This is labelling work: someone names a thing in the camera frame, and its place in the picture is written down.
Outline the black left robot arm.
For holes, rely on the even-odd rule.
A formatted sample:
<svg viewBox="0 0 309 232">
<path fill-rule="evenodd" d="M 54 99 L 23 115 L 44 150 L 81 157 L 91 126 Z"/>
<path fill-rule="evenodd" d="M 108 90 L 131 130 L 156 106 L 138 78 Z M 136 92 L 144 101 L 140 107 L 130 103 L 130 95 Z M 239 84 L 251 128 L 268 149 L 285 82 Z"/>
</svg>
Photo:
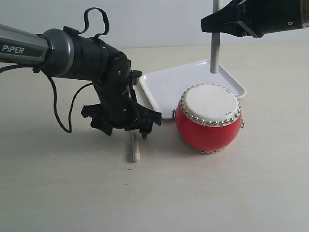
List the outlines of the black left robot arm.
<svg viewBox="0 0 309 232">
<path fill-rule="evenodd" d="M 91 118 L 91 127 L 111 135 L 114 129 L 138 130 L 143 139 L 160 125 L 162 114 L 137 101 L 134 86 L 142 76 L 131 68 L 122 51 L 98 36 L 85 38 L 74 29 L 49 29 L 32 34 L 5 25 L 0 27 L 2 72 L 32 68 L 44 73 L 49 81 L 65 78 L 87 81 L 100 102 L 82 108 L 83 117 Z"/>
</svg>

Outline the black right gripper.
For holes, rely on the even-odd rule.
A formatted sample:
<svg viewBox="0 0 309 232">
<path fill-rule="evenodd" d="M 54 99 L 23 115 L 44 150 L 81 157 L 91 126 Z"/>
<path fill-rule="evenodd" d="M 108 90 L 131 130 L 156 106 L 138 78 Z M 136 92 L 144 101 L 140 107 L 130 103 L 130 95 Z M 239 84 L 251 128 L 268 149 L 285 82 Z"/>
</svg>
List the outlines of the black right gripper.
<svg viewBox="0 0 309 232">
<path fill-rule="evenodd" d="M 201 31 L 235 37 L 261 38 L 265 34 L 309 27 L 307 0 L 232 0 L 201 19 Z"/>
</svg>

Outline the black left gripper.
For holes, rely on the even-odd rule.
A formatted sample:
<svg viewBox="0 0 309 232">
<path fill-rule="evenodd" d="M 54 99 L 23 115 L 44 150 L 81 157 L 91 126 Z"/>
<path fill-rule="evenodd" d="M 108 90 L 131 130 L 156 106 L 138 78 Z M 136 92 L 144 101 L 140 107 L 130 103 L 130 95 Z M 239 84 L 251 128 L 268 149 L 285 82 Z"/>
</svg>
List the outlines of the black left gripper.
<svg viewBox="0 0 309 232">
<path fill-rule="evenodd" d="M 131 102 L 127 107 L 116 111 L 107 110 L 102 104 L 85 105 L 81 114 L 84 118 L 90 117 L 90 126 L 100 130 L 108 136 L 113 129 L 125 131 L 139 130 L 142 139 L 152 132 L 153 124 L 161 125 L 162 114 L 150 110 L 136 102 Z"/>
</svg>

